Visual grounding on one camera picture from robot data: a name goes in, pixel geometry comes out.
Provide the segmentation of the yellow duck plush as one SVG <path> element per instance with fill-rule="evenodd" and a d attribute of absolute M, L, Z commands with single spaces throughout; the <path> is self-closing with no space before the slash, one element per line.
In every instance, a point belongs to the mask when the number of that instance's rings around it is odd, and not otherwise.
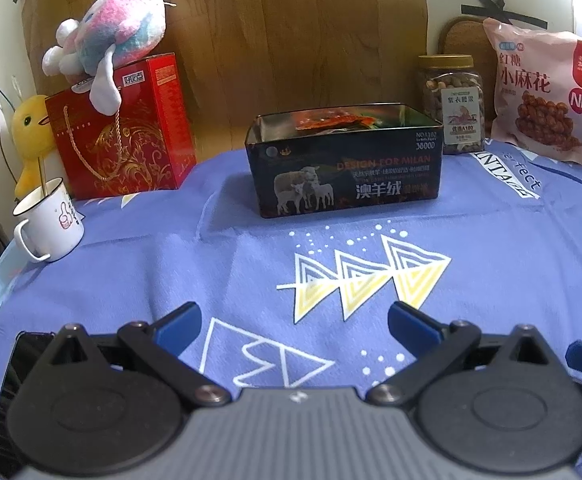
<path fill-rule="evenodd" d="M 37 157 L 45 158 L 56 150 L 56 142 L 46 108 L 47 96 L 37 94 L 23 101 L 11 118 L 14 147 L 22 162 L 22 171 L 14 187 L 17 200 L 40 186 Z"/>

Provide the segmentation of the blue printed tablecloth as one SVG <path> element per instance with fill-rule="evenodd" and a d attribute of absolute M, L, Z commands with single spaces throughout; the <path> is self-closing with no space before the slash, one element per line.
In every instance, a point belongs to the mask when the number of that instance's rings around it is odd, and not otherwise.
<path fill-rule="evenodd" d="M 66 258 L 0 258 L 0 386 L 22 332 L 108 334 L 188 301 L 184 361 L 231 392 L 378 385 L 411 361 L 387 329 L 397 300 L 487 333 L 533 324 L 557 354 L 582 340 L 582 166 L 508 144 L 445 157 L 426 202 L 264 219 L 236 151 L 78 213 Z"/>

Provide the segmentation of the red gift bag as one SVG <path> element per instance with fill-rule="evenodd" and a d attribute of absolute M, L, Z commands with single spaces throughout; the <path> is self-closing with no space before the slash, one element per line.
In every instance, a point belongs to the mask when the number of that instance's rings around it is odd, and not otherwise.
<path fill-rule="evenodd" d="M 78 200 L 179 188 L 195 167 L 176 56 L 151 55 L 114 71 L 120 110 L 102 115 L 72 89 L 46 99 L 69 188 Z"/>

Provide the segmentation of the pink fried-twist snack bag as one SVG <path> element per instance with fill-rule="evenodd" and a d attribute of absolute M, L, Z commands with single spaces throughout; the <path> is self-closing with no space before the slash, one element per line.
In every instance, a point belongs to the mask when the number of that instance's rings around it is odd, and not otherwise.
<path fill-rule="evenodd" d="M 490 136 L 582 165 L 582 38 L 483 21 L 497 58 Z"/>

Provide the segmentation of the wooden panel backdrop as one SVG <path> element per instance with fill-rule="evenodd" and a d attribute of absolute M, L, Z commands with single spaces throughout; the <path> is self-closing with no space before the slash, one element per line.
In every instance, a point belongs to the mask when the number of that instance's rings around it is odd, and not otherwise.
<path fill-rule="evenodd" d="M 41 69 L 66 18 L 95 0 L 21 0 L 39 92 L 62 90 Z M 199 159 L 241 148 L 252 119 L 285 110 L 419 102 L 425 0 L 167 0 L 163 52 L 176 56 Z"/>

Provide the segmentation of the red spicy snack packet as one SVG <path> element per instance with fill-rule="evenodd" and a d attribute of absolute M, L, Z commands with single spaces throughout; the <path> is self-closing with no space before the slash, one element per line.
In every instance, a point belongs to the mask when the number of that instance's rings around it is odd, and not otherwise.
<path fill-rule="evenodd" d="M 345 108 L 317 108 L 317 110 L 299 110 L 292 112 L 291 118 L 295 130 L 313 134 L 330 130 L 372 129 L 376 119 Z"/>

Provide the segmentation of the smartphone with pink case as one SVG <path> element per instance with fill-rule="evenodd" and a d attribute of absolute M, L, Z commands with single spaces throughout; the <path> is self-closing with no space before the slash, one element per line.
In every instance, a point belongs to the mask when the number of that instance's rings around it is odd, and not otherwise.
<path fill-rule="evenodd" d="M 23 467 L 8 429 L 7 412 L 36 361 L 54 339 L 54 333 L 18 333 L 0 386 L 0 479 L 11 479 Z"/>

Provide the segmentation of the round wooden board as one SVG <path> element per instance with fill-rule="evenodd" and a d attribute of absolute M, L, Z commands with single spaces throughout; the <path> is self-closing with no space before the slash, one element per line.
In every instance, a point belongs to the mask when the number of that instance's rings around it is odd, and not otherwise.
<path fill-rule="evenodd" d="M 440 32 L 438 54 L 471 55 L 474 67 L 483 81 L 485 120 L 489 126 L 496 117 L 494 90 L 496 84 L 497 56 L 484 32 L 483 20 L 472 16 L 457 16 Z"/>

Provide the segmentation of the white enamel mug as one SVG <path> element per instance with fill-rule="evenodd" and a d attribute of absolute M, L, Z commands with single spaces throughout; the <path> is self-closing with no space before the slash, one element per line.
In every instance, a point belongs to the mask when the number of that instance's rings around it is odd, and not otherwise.
<path fill-rule="evenodd" d="M 34 188 L 12 214 L 17 222 L 14 241 L 35 263 L 64 258 L 78 247 L 85 234 L 84 223 L 60 177 Z"/>

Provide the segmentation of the pastel plush toy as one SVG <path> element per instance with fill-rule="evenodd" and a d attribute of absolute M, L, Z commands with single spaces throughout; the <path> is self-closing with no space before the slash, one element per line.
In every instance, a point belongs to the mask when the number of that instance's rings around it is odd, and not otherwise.
<path fill-rule="evenodd" d="M 68 18 L 58 26 L 56 44 L 42 59 L 43 73 L 72 81 L 90 76 L 90 103 L 102 115 L 115 115 L 122 96 L 114 70 L 160 44 L 168 5 L 165 0 L 96 0 L 79 21 Z"/>

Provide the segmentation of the black sheep-print tin box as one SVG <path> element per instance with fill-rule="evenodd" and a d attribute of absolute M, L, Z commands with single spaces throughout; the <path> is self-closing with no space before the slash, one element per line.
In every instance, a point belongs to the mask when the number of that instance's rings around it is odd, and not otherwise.
<path fill-rule="evenodd" d="M 364 115 L 378 104 L 318 108 Z M 313 134 L 295 130 L 292 112 L 257 116 L 244 147 L 261 216 L 433 200 L 440 188 L 443 127 L 405 107 L 402 128 Z"/>

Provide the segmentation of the green snack packet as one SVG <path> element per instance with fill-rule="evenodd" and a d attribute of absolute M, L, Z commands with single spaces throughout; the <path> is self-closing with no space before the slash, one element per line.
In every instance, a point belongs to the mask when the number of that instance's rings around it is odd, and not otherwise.
<path fill-rule="evenodd" d="M 364 116 L 372 129 L 402 128 L 406 125 L 406 107 L 402 103 L 368 106 Z"/>

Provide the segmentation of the stick in mug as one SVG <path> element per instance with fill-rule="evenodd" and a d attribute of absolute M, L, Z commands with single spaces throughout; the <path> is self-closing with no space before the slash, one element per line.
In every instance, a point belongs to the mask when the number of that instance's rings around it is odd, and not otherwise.
<path fill-rule="evenodd" d="M 46 179 L 46 172 L 45 172 L 44 157 L 37 157 L 36 161 L 37 161 L 38 175 L 40 176 L 41 194 L 42 194 L 42 197 L 45 198 L 46 196 L 48 196 L 48 192 L 47 192 L 47 188 L 46 188 L 47 179 Z"/>

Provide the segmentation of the nut jar with gold lid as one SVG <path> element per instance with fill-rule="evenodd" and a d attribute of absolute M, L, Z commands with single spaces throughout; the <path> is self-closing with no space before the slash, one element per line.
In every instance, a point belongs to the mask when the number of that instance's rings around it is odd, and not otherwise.
<path fill-rule="evenodd" d="M 485 141 L 483 81 L 469 54 L 420 55 L 422 107 L 443 126 L 443 153 L 481 152 Z"/>

